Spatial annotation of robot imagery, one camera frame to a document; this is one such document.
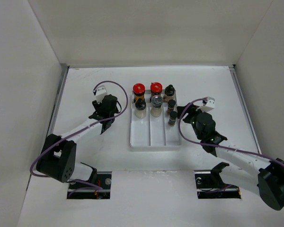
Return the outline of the black-cap red-label spice bottle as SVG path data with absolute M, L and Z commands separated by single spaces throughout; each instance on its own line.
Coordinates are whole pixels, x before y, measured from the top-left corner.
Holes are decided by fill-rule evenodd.
M 178 113 L 176 111 L 171 111 L 169 114 L 168 125 L 173 127 L 176 124 L 178 118 Z

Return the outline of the black-top white powder jar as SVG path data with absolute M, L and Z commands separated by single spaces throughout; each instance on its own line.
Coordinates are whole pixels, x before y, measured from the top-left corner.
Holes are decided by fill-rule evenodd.
M 146 116 L 146 102 L 144 99 L 139 98 L 135 102 L 135 116 L 137 118 L 144 118 Z

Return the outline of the black-cap pepper spice bottle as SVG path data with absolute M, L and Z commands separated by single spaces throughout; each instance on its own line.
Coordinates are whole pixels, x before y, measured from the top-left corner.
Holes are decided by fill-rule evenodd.
M 175 105 L 176 105 L 176 101 L 174 99 L 170 99 L 168 101 L 167 114 L 170 114 L 172 111 L 174 111 Z

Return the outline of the red-lid sauce jar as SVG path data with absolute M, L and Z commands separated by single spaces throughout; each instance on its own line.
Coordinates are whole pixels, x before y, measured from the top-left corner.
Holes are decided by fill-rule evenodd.
M 150 91 L 151 91 L 151 97 L 156 96 L 156 95 L 161 95 L 162 93 L 162 84 L 159 82 L 152 82 L 150 86 Z
M 145 94 L 145 86 L 142 83 L 136 83 L 133 86 L 133 94 L 134 94 L 134 102 L 136 102 L 138 99 L 144 100 L 144 94 Z

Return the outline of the black-top clear dispenser jar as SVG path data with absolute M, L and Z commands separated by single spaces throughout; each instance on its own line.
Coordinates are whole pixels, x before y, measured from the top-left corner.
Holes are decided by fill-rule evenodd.
M 168 102 L 169 100 L 173 100 L 175 95 L 175 88 L 172 84 L 168 85 L 164 90 L 163 100 L 164 102 Z

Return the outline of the grey-lid white powder shaker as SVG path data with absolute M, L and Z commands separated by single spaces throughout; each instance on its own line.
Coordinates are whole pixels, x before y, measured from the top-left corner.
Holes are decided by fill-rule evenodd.
M 159 117 L 162 113 L 163 98 L 159 95 L 155 95 L 151 99 L 151 115 L 153 117 Z

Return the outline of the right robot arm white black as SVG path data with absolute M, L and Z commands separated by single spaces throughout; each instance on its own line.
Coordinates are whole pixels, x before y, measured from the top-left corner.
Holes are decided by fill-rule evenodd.
M 224 160 L 211 170 L 210 182 L 215 187 L 233 184 L 258 195 L 274 210 L 284 207 L 284 161 L 259 153 L 231 147 L 228 139 L 216 131 L 213 117 L 199 106 L 177 107 L 179 122 L 192 126 L 205 152 Z

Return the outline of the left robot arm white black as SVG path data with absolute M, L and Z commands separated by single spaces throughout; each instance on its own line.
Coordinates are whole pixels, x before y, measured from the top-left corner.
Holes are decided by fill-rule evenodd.
M 117 97 L 104 95 L 100 101 L 92 102 L 95 111 L 87 120 L 64 135 L 50 134 L 46 137 L 40 156 L 32 167 L 40 172 L 40 177 L 50 177 L 61 183 L 80 180 L 85 188 L 93 188 L 97 177 L 95 168 L 76 159 L 77 148 L 83 140 L 90 140 L 107 131 L 121 108 Z

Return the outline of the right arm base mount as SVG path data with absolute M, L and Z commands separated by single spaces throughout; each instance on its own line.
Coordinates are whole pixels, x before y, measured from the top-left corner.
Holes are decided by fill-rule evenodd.
M 198 199 L 241 199 L 239 187 L 224 183 L 220 176 L 229 165 L 221 162 L 211 170 L 195 171 Z

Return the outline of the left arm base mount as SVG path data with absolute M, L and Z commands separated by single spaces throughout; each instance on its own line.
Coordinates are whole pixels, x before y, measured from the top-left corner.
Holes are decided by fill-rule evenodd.
M 91 183 L 70 182 L 67 190 L 69 200 L 109 200 L 112 172 L 97 172 Z

